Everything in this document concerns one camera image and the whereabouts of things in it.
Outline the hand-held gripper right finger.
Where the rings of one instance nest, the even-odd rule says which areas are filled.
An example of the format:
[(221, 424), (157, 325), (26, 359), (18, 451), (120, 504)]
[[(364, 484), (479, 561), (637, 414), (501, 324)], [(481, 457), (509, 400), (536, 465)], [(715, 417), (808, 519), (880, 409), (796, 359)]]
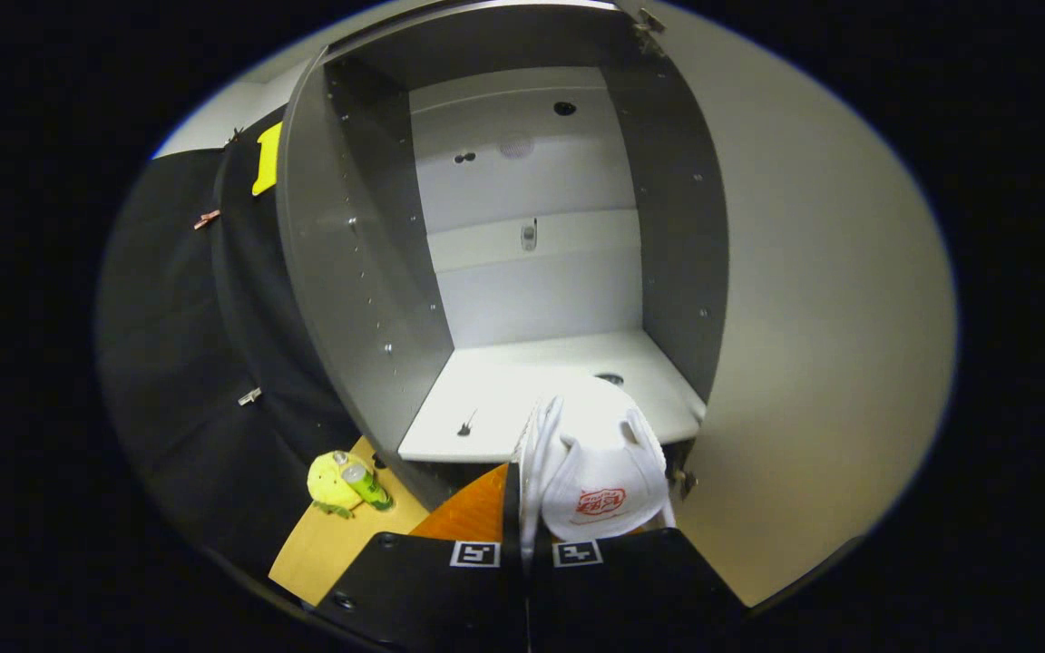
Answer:
[(556, 541), (528, 575), (531, 652), (714, 652), (749, 608), (679, 529)]

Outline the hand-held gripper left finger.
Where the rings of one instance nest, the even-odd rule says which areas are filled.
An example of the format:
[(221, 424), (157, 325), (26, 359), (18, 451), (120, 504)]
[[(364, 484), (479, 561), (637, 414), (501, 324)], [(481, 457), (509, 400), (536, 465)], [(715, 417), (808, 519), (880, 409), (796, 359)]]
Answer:
[(377, 652), (526, 652), (518, 493), (510, 463), (498, 541), (375, 534), (314, 615)]

